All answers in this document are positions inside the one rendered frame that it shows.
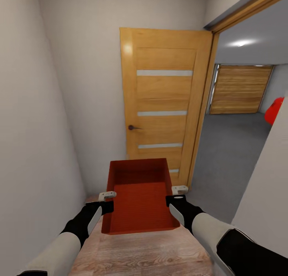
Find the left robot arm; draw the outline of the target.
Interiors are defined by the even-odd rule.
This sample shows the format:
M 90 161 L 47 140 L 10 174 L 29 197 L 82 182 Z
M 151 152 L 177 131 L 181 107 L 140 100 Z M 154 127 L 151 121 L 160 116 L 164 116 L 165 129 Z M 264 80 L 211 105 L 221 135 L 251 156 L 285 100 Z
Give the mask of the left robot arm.
M 116 197 L 115 191 L 106 191 L 100 193 L 98 202 L 85 203 L 81 212 L 68 221 L 56 239 L 16 276 L 68 276 L 84 241 L 100 217 L 114 212 L 114 201 L 105 200 L 113 197 Z

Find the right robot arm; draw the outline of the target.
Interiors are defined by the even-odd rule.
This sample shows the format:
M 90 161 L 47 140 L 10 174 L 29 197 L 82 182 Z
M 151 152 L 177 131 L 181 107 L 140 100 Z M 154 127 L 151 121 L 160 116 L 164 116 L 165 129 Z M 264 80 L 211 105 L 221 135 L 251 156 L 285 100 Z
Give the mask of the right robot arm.
M 172 195 L 166 196 L 166 205 L 227 276 L 288 276 L 288 258 L 187 202 L 186 196 L 179 194 L 185 191 L 185 185 L 173 186 Z

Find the storage box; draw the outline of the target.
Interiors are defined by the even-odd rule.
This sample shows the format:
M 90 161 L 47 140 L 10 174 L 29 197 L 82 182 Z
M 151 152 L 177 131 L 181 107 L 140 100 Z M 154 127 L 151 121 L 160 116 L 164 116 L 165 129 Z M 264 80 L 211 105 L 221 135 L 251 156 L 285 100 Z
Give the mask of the storage box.
M 103 215 L 102 234 L 170 231 L 181 223 L 166 205 L 172 183 L 166 158 L 110 162 L 107 191 L 115 191 L 114 212 Z

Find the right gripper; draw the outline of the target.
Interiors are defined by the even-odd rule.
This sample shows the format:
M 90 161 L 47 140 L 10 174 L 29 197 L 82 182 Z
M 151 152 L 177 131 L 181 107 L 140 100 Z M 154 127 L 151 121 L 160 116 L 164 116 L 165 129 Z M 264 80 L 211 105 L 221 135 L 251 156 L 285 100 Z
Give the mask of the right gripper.
M 167 207 L 169 207 L 170 203 L 173 201 L 173 198 L 176 197 L 176 196 L 182 196 L 182 197 L 184 197 L 184 199 L 186 199 L 186 196 L 185 195 L 181 195 L 181 194 L 166 196 L 166 205 L 167 205 Z

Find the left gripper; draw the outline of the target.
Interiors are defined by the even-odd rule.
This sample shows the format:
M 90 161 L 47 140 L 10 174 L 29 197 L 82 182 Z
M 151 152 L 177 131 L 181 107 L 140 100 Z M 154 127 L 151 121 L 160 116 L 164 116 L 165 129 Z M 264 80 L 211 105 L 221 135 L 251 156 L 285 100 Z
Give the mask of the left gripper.
M 104 206 L 104 212 L 102 215 L 110 212 L 114 212 L 114 201 L 101 201 L 102 205 Z

